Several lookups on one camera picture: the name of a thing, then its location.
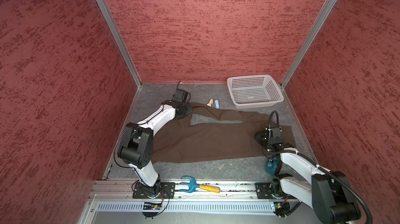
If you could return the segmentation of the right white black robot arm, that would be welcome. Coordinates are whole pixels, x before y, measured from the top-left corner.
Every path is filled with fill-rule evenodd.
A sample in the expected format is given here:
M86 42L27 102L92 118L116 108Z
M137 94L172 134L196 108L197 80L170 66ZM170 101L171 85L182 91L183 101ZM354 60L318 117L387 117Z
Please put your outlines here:
M270 154L265 171L273 176L269 193L275 199L292 196L309 206L323 224L347 224L361 218L364 210L367 221L372 217L362 199L351 189L347 177L332 172L285 143L281 128L266 127L255 133L262 151Z

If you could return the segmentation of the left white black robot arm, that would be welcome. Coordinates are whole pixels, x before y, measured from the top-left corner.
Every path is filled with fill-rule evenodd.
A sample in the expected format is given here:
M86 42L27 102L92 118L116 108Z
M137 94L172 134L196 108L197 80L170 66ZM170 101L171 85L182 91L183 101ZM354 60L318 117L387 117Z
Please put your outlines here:
M165 101L149 117L138 123L127 124L122 133L116 154L138 176L139 184L149 198L156 198L161 191L160 176L155 171L151 158L154 153L154 136L172 120L183 119L192 114L188 102Z

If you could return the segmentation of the brown trousers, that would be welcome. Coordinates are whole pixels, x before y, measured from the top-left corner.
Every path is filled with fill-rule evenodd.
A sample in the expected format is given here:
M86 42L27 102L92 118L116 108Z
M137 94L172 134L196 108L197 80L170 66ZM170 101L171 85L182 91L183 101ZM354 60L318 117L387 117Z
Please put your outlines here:
M191 125L192 116L173 119L154 136L153 163L194 163L262 156L255 134L268 127L269 115L190 104L193 114L213 123Z

